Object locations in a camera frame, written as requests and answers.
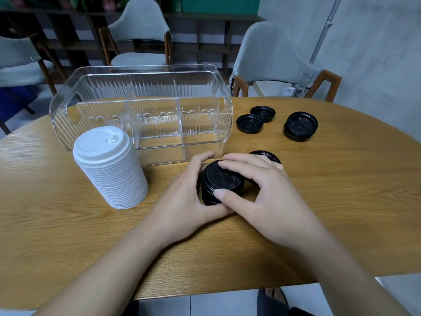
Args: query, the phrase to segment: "green board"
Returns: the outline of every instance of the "green board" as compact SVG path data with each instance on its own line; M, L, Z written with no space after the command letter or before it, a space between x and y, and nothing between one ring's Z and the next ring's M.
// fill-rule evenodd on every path
M260 0L182 0L183 12L257 15Z

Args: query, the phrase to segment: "white coffee cup lid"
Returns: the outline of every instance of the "white coffee cup lid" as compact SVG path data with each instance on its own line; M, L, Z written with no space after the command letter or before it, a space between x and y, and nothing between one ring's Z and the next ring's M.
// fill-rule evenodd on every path
M76 161L84 164L102 163L118 158L131 143L127 133L115 126L102 126L79 136L73 146Z

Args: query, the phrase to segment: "floor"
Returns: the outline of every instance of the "floor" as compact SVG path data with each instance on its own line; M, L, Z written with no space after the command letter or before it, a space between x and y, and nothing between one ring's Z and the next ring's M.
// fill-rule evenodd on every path
M250 96L257 96L250 89ZM22 110L6 124L11 131L48 114L51 93L47 86L39 87L39 95L29 107L36 114ZM0 131L0 139L5 135ZM399 300L410 313L421 316L421 273L387 276L378 281ZM319 284L282 287L291 307L299 307L316 316L332 315ZM257 289L169 297L141 301L139 313L146 316L256 316ZM0 316L27 316L34 311L0 310Z

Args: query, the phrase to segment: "clear plastic container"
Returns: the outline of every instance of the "clear plastic container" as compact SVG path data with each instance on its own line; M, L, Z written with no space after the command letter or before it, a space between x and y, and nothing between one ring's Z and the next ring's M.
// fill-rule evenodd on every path
M121 128L143 166L205 151L221 157L233 119L229 89L209 64L79 68L51 100L50 115L68 150L91 128Z

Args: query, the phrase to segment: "person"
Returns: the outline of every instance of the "person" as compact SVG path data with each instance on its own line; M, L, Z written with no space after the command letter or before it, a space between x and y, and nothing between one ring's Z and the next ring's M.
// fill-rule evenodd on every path
M42 306L35 315L121 315L149 264L171 243L201 225L236 212L270 241L308 262L334 315L409 315L323 226L292 185L281 164L265 156L228 154L218 164L260 186L255 202L216 190L222 202L203 205L196 184L203 162L195 155L150 213L108 253Z

